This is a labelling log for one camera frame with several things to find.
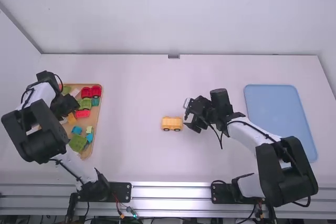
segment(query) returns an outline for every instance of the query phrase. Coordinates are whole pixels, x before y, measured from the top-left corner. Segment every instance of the yellow toy car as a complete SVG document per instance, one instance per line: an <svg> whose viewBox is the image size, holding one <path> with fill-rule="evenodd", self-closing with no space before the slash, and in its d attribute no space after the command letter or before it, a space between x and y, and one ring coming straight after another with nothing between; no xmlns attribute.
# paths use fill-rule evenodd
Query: yellow toy car
<svg viewBox="0 0 336 224"><path fill-rule="evenodd" d="M171 118L170 116L165 116L164 118L162 118L161 128L164 131L170 131L170 130L180 131L182 130L182 127L183 127L183 120L178 116L173 118Z"/></svg>

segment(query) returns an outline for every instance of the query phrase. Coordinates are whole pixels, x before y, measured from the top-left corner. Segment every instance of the yellow toy block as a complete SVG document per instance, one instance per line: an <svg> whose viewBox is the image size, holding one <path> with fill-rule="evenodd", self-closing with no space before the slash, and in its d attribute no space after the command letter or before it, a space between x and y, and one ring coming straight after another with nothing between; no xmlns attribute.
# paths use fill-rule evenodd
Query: yellow toy block
<svg viewBox="0 0 336 224"><path fill-rule="evenodd" d="M92 133L92 126L87 126L86 127L86 134Z"/></svg>
<svg viewBox="0 0 336 224"><path fill-rule="evenodd" d="M181 131L183 128L183 120L181 117L178 116L172 118L169 116L165 116L164 118L162 118L161 128L164 131Z"/></svg>
<svg viewBox="0 0 336 224"><path fill-rule="evenodd" d="M67 116L67 120L68 120L68 123L70 124L75 124L77 122L75 116L73 115L73 113L70 113L68 116Z"/></svg>

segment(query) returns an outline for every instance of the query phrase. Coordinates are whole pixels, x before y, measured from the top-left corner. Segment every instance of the table surface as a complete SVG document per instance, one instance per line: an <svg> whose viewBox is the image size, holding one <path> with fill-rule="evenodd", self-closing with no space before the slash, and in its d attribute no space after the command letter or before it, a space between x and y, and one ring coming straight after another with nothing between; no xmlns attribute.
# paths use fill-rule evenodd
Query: table surface
<svg viewBox="0 0 336 224"><path fill-rule="evenodd" d="M183 115L185 98L209 98L217 88L228 90L234 111L247 114L243 89L259 83L297 88L319 154L312 169L320 186L336 185L336 102L317 56L43 55L36 71L42 70L63 82L103 86L96 143L85 162L108 180L229 182L256 172L253 154L238 141L224 137L221 150L211 130L163 132L160 124L163 116ZM24 162L10 140L3 146L0 183L72 181L50 164Z"/></svg>

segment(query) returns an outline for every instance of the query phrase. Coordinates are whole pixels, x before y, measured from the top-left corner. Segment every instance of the blue tray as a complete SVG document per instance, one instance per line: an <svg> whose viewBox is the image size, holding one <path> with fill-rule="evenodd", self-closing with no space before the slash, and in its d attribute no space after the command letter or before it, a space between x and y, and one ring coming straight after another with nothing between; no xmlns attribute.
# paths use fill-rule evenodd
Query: blue tray
<svg viewBox="0 0 336 224"><path fill-rule="evenodd" d="M294 86L250 84L244 94L251 122L282 137L297 137L309 162L317 160L315 143Z"/></svg>

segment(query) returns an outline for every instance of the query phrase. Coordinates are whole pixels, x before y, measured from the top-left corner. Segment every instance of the metal rail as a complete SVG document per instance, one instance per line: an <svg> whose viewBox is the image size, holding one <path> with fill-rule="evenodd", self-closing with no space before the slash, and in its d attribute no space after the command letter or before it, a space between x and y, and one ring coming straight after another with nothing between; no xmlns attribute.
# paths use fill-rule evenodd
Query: metal rail
<svg viewBox="0 0 336 224"><path fill-rule="evenodd" d="M252 205L214 205L209 183L133 182L132 206L142 217L247 217ZM0 215L64 215L71 184L0 184ZM84 215L79 202L77 215ZM320 187L309 208L287 204L276 208L278 218L336 219L336 188ZM91 202L89 215L118 216L115 203Z"/></svg>

